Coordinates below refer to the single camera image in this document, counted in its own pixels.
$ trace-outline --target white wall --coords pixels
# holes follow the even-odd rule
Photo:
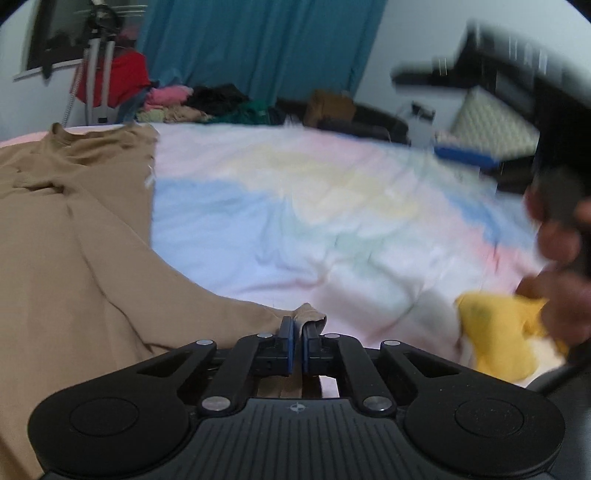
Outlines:
[[[0,28],[0,140],[47,130],[60,122],[69,100],[74,67],[56,70],[49,82],[41,74],[14,80],[28,53],[37,0],[28,0]],[[76,101],[69,125],[81,125],[82,104]]]
[[[469,20],[514,31],[591,72],[591,24],[566,0],[389,0],[355,101],[391,113],[409,100],[432,106],[433,127],[409,122],[413,145],[428,144],[433,129],[451,126],[463,94],[396,91],[390,73],[403,63],[453,58]]]

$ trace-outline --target red garment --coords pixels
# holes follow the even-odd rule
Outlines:
[[[100,106],[102,103],[102,64],[103,60],[99,59],[95,80],[95,107]],[[113,59],[111,65],[111,83],[109,85],[108,105],[111,108],[115,108],[149,86],[150,79],[148,78],[145,57],[135,50],[124,53]],[[76,98],[81,102],[86,103],[86,66],[82,73],[82,79],[80,81],[80,86],[78,87],[78,92],[76,93]]]

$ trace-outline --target yellow object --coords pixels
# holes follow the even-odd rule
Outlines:
[[[508,382],[532,375],[538,361],[527,338],[547,335],[540,320],[545,303],[483,292],[458,297],[463,331],[474,345],[476,370]]]

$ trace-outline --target silver bolt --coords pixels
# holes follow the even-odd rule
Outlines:
[[[201,402],[201,406],[209,411],[224,411],[231,405],[226,397],[208,397]]]
[[[392,406],[392,400],[386,397],[368,397],[363,401],[363,406],[371,411],[385,411]]]

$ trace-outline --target teal curtain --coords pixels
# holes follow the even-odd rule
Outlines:
[[[153,0],[138,49],[161,85],[233,83],[256,100],[354,94],[387,0]]]

